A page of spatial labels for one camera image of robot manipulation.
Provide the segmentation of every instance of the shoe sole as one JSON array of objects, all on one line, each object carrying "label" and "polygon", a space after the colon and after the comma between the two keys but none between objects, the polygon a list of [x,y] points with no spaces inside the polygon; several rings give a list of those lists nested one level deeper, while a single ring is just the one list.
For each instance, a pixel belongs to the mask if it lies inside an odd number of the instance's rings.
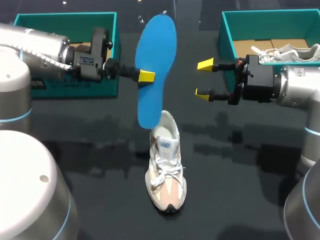
[{"label": "shoe sole", "polygon": [[183,208],[185,200],[186,200],[186,196],[187,196],[187,182],[186,179],[183,178],[183,184],[184,184],[184,189],[185,189],[185,195],[181,204],[181,207],[179,209],[176,209],[172,204],[169,204],[168,207],[163,210],[161,209],[152,199],[151,193],[150,193],[150,188],[149,188],[149,171],[147,171],[145,173],[145,185],[146,185],[146,189],[148,191],[149,197],[151,199],[152,205],[154,206],[154,208],[161,214],[176,214],[178,212],[180,212],[180,210]]}]

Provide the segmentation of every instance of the sneaker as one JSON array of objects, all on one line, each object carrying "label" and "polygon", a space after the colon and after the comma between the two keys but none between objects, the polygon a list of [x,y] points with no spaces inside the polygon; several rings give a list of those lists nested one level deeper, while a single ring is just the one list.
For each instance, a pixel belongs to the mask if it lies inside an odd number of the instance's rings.
[{"label": "sneaker", "polygon": [[251,49],[259,55],[260,63],[280,62],[316,62],[320,61],[320,45],[315,44],[311,48],[296,48],[290,44],[282,48],[273,48],[261,51],[255,46]]},{"label": "sneaker", "polygon": [[183,205],[187,183],[181,164],[180,134],[172,115],[163,110],[150,133],[150,161],[145,183],[153,204],[162,212],[177,212]]}]

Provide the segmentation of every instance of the teal bin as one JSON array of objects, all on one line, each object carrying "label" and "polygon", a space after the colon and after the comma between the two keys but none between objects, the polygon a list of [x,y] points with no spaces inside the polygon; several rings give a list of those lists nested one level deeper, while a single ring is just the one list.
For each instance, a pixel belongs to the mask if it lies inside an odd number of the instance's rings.
[{"label": "teal bin", "polygon": [[[234,41],[292,39],[304,39],[307,47],[320,44],[318,9],[222,12],[218,37],[218,49],[222,61],[233,62],[238,58]],[[276,73],[279,73],[284,66],[283,63],[264,64],[273,65]],[[285,65],[320,67],[320,62],[286,62]],[[232,92],[235,86],[235,74],[226,71],[224,75],[227,87]]]},{"label": "teal bin", "polygon": [[[71,43],[90,43],[94,27],[109,29],[113,42],[111,58],[120,60],[120,39],[116,12],[18,14],[14,26],[55,33],[69,38]],[[43,79],[42,89],[32,89],[34,98],[116,98],[119,77],[103,79],[101,83],[74,79]]]}]

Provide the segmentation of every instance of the blue insole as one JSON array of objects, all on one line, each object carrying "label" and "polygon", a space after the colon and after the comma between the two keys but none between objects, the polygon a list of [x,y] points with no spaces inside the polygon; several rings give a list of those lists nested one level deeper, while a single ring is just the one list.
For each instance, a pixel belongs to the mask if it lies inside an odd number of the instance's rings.
[{"label": "blue insole", "polygon": [[165,80],[176,51],[173,20],[165,14],[153,17],[145,26],[135,53],[135,67],[155,73],[154,83],[138,90],[138,122],[144,129],[153,129],[160,121]]}]

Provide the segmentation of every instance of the white cylinder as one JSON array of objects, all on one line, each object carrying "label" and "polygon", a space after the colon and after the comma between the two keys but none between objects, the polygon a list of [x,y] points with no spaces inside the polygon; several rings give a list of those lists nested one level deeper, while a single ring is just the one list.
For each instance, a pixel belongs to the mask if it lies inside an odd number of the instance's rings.
[{"label": "white cylinder", "polygon": [[48,149],[0,130],[0,240],[75,240],[74,199]]},{"label": "white cylinder", "polygon": [[0,47],[0,130],[31,133],[31,76],[14,49]]}]

